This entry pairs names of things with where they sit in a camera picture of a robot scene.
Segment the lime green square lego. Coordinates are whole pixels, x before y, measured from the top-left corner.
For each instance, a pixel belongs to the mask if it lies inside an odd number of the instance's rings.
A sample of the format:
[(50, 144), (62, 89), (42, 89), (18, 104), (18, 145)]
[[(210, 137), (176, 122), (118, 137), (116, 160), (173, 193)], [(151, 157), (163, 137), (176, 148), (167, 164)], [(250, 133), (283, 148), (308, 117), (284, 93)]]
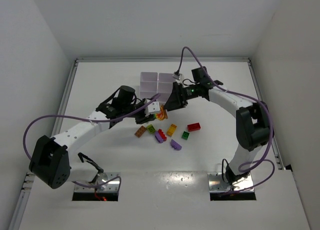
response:
[(154, 134), (156, 132), (156, 130), (152, 124), (148, 125), (146, 128), (150, 134)]

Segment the brown lego plate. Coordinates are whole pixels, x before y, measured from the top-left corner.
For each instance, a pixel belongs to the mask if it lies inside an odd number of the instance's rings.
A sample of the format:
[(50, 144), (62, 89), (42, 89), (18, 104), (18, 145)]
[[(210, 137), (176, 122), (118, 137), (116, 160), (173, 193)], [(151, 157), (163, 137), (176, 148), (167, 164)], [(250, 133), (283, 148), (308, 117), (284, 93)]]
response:
[(136, 132), (135, 132), (135, 136), (140, 138), (145, 132), (146, 132), (147, 128), (144, 126), (141, 126)]

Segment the orange printed round lego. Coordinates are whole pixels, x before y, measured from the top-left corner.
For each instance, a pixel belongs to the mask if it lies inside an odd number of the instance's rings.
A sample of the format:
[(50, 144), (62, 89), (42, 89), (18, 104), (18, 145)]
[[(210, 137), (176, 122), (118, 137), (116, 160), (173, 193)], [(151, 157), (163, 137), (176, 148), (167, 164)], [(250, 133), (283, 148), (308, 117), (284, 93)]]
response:
[(168, 119), (168, 115), (167, 115), (167, 112), (164, 108), (161, 108), (160, 109), (160, 112), (159, 113), (156, 113), (155, 115), (155, 118), (159, 121), (163, 121), (165, 119)]

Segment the purple arch lego with red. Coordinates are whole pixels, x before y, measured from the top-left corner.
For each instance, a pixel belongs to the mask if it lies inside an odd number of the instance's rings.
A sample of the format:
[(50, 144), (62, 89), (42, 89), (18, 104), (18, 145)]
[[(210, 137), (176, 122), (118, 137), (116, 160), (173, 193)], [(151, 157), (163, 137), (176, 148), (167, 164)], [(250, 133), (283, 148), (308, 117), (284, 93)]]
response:
[(165, 136), (164, 132), (161, 129), (156, 131), (154, 133), (154, 136), (155, 136), (158, 143), (163, 143), (167, 140), (167, 137)]

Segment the yellow lego brick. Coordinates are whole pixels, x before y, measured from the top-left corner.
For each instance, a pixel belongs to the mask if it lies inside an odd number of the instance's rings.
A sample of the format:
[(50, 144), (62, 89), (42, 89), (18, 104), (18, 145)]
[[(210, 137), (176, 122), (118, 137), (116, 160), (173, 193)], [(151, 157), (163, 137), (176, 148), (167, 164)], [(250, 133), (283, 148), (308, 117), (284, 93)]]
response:
[(172, 137), (173, 134), (175, 133), (176, 129), (177, 129), (177, 126), (175, 124), (171, 124), (166, 132), (166, 135), (169, 137)]

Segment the red rectangular lego brick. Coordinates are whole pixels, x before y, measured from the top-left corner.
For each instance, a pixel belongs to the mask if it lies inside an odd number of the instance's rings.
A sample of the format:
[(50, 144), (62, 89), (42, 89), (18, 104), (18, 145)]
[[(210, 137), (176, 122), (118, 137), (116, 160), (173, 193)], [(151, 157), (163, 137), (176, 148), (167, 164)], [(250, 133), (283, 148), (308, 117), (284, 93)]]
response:
[(187, 125), (188, 132), (198, 131), (201, 129), (201, 125), (199, 123), (193, 123)]

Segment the dark green square lego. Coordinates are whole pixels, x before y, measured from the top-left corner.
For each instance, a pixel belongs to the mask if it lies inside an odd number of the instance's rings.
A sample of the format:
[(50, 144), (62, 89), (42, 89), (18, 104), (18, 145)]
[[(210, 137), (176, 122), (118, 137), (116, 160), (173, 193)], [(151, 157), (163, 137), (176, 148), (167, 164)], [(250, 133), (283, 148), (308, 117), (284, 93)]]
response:
[(190, 133), (187, 131), (184, 131), (181, 135), (181, 138), (184, 140), (188, 140)]

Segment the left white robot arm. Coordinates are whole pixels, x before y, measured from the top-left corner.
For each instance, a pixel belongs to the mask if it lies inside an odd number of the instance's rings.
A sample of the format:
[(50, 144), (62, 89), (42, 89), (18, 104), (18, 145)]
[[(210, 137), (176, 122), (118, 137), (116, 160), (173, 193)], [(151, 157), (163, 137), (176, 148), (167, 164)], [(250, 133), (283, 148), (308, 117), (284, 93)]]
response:
[(120, 86), (87, 118), (78, 117), (77, 125), (52, 137), (40, 137), (30, 156), (29, 170), (52, 189), (65, 182), (87, 188), (108, 184), (109, 180), (103, 179), (104, 170), (78, 149), (125, 118), (134, 118), (137, 124), (152, 121), (160, 108), (159, 96), (137, 102), (134, 88)]

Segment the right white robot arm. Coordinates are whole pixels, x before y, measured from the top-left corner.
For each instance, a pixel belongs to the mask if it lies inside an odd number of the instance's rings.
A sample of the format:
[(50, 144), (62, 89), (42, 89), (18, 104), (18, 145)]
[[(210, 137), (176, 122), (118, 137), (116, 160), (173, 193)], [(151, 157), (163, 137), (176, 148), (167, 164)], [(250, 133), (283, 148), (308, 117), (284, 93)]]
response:
[(270, 148), (274, 136), (267, 105), (251, 96), (223, 88), (222, 82), (210, 78), (206, 67), (193, 69), (192, 76), (194, 83), (189, 86), (173, 83), (171, 95), (164, 108), (167, 111), (184, 108), (189, 100), (202, 97), (219, 105), (235, 118), (238, 147), (223, 174), (224, 180), (232, 184), (246, 177), (267, 156), (265, 152), (260, 160), (255, 160), (263, 146)]

